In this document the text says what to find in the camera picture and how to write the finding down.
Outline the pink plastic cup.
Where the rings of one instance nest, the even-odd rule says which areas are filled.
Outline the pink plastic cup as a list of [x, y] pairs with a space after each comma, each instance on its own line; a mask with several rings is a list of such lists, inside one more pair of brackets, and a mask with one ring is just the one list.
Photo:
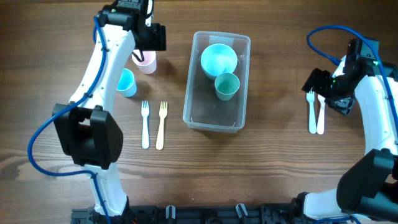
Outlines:
[[136, 55], [141, 59], [140, 51], [134, 50], [132, 54], [132, 60], [137, 65], [138, 69], [147, 75], [154, 73], [157, 68], [157, 59], [156, 59], [156, 51], [144, 51], [144, 61], [140, 62], [136, 58]]

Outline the green plastic cup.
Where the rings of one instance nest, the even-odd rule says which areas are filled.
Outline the green plastic cup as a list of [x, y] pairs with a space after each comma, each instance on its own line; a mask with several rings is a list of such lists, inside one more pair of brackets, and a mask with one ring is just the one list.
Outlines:
[[222, 101], [232, 99], [239, 87], [239, 78], [233, 73], [222, 73], [215, 79], [216, 95]]

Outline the blue plastic bowl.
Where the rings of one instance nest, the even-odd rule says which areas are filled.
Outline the blue plastic bowl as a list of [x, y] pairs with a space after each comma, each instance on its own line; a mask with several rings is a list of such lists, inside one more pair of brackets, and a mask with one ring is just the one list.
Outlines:
[[233, 73], [238, 64], [236, 52], [225, 44], [209, 45], [202, 53], [200, 65], [205, 75], [215, 80], [223, 73]]

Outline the yellow plastic fork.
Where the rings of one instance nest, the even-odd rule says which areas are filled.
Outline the yellow plastic fork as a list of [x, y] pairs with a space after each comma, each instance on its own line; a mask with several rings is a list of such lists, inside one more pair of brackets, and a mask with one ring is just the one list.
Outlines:
[[159, 109], [160, 123], [157, 134], [156, 146], [155, 146], [157, 150], [163, 150], [164, 148], [164, 127], [165, 127], [165, 118], [167, 117], [167, 109], [168, 109], [167, 102], [162, 101], [160, 103], [160, 109]]

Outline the green plastic fork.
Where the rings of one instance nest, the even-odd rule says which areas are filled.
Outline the green plastic fork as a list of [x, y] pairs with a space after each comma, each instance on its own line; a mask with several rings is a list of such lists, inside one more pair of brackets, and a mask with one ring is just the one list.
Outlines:
[[308, 102], [308, 130], [311, 134], [316, 134], [317, 124], [315, 119], [315, 107], [314, 107], [315, 93], [312, 90], [310, 90], [306, 95], [306, 99]]

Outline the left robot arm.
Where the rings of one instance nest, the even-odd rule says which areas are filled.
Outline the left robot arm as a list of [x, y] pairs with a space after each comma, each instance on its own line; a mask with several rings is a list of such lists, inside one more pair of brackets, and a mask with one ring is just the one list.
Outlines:
[[128, 196], [121, 187], [117, 160], [123, 132], [113, 106], [123, 68], [130, 56], [165, 51], [165, 26], [153, 23], [154, 2], [115, 1], [94, 17], [95, 47], [86, 72], [67, 105], [53, 109], [55, 129], [65, 155], [90, 179], [95, 196], [94, 223], [131, 223]]

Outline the clear plastic container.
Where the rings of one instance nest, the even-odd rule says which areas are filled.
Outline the clear plastic container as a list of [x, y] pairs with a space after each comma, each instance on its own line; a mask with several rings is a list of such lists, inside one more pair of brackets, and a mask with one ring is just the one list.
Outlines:
[[[225, 55], [219, 50], [226, 68], [228, 62], [236, 64], [231, 72], [239, 79], [240, 86], [228, 101], [216, 95], [215, 81], [205, 72], [203, 66], [208, 59], [202, 60], [206, 48], [214, 44], [223, 44], [234, 50], [236, 56]], [[192, 52], [187, 77], [183, 121], [191, 129], [235, 133], [245, 125], [248, 97], [249, 65], [251, 40], [248, 36], [226, 32], [198, 31], [193, 36]]]

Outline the blue plastic cup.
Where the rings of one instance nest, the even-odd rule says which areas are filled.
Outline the blue plastic cup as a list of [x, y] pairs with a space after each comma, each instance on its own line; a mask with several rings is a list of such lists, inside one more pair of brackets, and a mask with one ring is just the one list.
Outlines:
[[121, 77], [119, 79], [117, 91], [126, 98], [132, 97], [136, 94], [136, 80], [133, 72], [129, 69], [123, 69]]

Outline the blue plastic fork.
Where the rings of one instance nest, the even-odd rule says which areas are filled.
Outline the blue plastic fork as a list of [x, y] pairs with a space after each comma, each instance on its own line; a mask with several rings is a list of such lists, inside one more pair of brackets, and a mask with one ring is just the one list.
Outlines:
[[148, 127], [148, 117], [150, 115], [149, 103], [148, 101], [142, 101], [141, 115], [142, 121], [142, 148], [148, 149], [150, 146], [149, 140], [149, 127]]

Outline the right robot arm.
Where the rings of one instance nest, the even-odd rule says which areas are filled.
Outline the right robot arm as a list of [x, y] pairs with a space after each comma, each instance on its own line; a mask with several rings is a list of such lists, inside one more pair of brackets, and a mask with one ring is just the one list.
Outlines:
[[365, 152], [335, 189], [301, 193], [293, 199], [293, 216], [317, 223], [360, 218], [397, 222], [397, 125], [389, 101], [397, 96], [397, 65], [376, 59], [379, 42], [350, 40], [346, 55], [334, 73], [314, 69], [302, 87], [324, 97], [325, 104], [349, 114], [359, 104]]

